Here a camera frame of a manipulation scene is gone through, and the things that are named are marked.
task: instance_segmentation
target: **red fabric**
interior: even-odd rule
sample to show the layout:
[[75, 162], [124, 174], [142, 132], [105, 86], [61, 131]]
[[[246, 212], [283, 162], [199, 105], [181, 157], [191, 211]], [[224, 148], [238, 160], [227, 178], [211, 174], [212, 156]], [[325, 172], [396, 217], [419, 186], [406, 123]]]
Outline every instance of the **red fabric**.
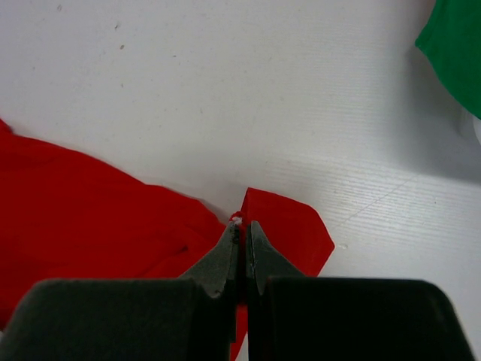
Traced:
[[[244, 225], [258, 220], [272, 245], [307, 275], [334, 249], [317, 213], [248, 189]], [[0, 120], [0, 329], [45, 278], [172, 278], [218, 241], [202, 203], [149, 186], [85, 154], [15, 135]], [[247, 311], [237, 313], [237, 356]]]

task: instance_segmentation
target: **black metal part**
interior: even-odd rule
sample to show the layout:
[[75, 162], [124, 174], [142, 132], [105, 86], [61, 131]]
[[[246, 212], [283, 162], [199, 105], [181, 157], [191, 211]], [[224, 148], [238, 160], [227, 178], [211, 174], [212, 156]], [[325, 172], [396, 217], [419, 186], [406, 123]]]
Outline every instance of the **black metal part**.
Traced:
[[474, 359], [435, 286], [305, 277], [253, 222], [245, 248], [230, 223], [175, 280], [39, 283], [10, 321], [0, 361], [226, 360], [244, 297], [254, 361]]

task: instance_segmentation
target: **white table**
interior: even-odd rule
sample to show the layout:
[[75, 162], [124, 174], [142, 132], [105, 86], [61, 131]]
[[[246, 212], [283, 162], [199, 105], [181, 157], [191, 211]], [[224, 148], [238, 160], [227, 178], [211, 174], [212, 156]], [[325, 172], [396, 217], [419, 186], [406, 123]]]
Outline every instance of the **white table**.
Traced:
[[421, 278], [481, 355], [481, 147], [413, 42], [420, 0], [4, 0], [0, 117], [199, 197], [312, 205], [326, 276]]

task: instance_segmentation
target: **red cloth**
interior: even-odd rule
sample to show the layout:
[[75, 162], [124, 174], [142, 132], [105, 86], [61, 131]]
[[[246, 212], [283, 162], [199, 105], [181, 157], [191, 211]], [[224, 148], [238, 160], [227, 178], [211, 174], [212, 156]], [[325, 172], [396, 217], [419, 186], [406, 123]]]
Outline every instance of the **red cloth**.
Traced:
[[[248, 189], [244, 224], [307, 275], [334, 249], [317, 213]], [[45, 278], [173, 278], [219, 240], [224, 225], [198, 200], [149, 186], [104, 162], [15, 135], [0, 120], [0, 329]], [[237, 315], [237, 356], [247, 311]]]

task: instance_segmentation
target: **green cloth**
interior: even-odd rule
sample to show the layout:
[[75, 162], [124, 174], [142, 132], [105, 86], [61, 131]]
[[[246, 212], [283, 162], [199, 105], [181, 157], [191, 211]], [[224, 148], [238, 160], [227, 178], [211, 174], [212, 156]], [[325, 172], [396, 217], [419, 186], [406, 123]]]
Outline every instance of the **green cloth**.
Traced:
[[481, 0], [437, 0], [416, 46], [452, 96], [481, 118]]

